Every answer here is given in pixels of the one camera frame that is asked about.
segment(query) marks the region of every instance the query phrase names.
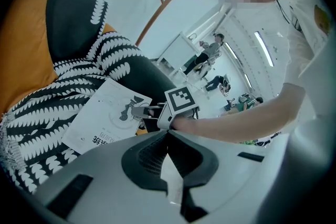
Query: badge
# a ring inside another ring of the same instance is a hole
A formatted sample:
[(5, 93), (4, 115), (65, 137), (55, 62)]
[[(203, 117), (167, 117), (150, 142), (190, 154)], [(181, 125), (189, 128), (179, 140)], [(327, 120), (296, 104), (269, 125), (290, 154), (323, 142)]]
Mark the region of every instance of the badge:
[(314, 19), (317, 27), (327, 35), (331, 28), (330, 18), (318, 5), (314, 7)]

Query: paper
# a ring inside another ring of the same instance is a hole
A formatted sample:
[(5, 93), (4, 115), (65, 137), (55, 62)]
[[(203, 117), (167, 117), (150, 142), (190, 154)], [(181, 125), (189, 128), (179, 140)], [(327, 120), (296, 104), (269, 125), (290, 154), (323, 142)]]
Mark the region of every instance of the paper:
[(75, 117), (62, 142), (83, 154), (102, 144), (135, 135), (140, 121), (131, 114), (134, 106), (148, 106), (152, 99), (106, 80)]

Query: black pants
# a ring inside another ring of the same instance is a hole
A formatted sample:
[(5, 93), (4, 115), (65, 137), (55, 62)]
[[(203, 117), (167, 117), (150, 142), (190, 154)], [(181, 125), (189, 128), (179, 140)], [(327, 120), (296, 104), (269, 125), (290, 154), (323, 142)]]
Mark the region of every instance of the black pants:
[(227, 102), (227, 105), (224, 106), (224, 109), (225, 109), (226, 111), (230, 111), (232, 104), (231, 104), (231, 102), (229, 102), (228, 100), (226, 100), (226, 102)]
[(195, 61), (192, 61), (191, 64), (187, 67), (187, 69), (184, 71), (184, 73), (186, 75), (188, 75), (190, 73), (191, 70), (194, 69), (195, 66), (197, 66), (198, 64), (205, 62), (207, 59), (209, 59), (209, 56), (201, 53), (200, 56), (198, 56)]
[(215, 90), (218, 87), (219, 84), (220, 84), (219, 76), (215, 76), (212, 81), (210, 81), (206, 84), (205, 89), (207, 91)]

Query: person sitting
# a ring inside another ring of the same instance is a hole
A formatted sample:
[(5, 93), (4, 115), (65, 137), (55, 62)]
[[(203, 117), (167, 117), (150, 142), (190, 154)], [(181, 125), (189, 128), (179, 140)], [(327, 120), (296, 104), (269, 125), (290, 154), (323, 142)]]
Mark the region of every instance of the person sitting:
[(232, 106), (234, 105), (233, 102), (235, 101), (235, 99), (233, 98), (232, 100), (226, 100), (227, 101), (227, 105), (224, 106), (225, 111), (230, 111)]
[(217, 89), (217, 87), (220, 85), (219, 89), (221, 92), (229, 92), (231, 89), (230, 84), (228, 83), (227, 75), (224, 76), (215, 76), (214, 79), (210, 82), (208, 82), (205, 86), (205, 89), (209, 91), (213, 91)]
[(250, 98), (250, 95), (248, 93), (244, 93), (241, 96), (238, 97), (239, 103), (244, 103), (247, 99)]
[(187, 69), (184, 71), (185, 75), (188, 75), (190, 71), (192, 71), (197, 65), (200, 63), (204, 63), (208, 60), (212, 55), (215, 55), (219, 52), (219, 48), (223, 45), (224, 35), (217, 34), (215, 36), (215, 42), (208, 45), (205, 42), (200, 41), (200, 45), (204, 48), (200, 56), (198, 56), (194, 61), (192, 61)]
[(262, 104), (263, 102), (264, 100), (262, 97), (257, 97), (256, 99), (249, 98), (244, 103), (236, 104), (234, 108), (231, 108), (229, 111), (223, 113), (221, 116), (232, 115), (238, 112), (242, 112), (250, 108), (253, 108), (259, 104)]

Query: ceiling light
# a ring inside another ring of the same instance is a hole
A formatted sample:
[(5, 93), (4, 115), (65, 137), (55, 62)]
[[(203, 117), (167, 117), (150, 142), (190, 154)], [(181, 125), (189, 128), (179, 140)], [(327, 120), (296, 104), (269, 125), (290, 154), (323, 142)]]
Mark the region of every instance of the ceiling light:
[(259, 43), (260, 43), (260, 45), (261, 45), (261, 47), (262, 47), (262, 49), (263, 49), (263, 51), (264, 51), (264, 53), (266, 55), (266, 58), (267, 58), (267, 61), (268, 61), (269, 65), (273, 67), (274, 64), (273, 64), (271, 55), (269, 54), (269, 52), (267, 50), (267, 47), (266, 47), (266, 45), (265, 45), (265, 43), (264, 43), (264, 41), (263, 41), (260, 33), (258, 31), (256, 31), (256, 32), (254, 32), (254, 34), (255, 34), (256, 38), (258, 39), (258, 41), (259, 41)]
[(238, 59), (233, 50), (231, 49), (230, 45), (227, 42), (225, 42), (225, 45), (227, 49), (232, 53), (233, 57), (235, 57), (235, 59)]
[(252, 86), (251, 86), (251, 83), (250, 83), (250, 81), (249, 81), (249, 79), (248, 79), (247, 75), (246, 75), (246, 74), (244, 74), (244, 76), (245, 76), (245, 79), (247, 80), (247, 83), (248, 83), (248, 85), (250, 86), (250, 88), (252, 88)]

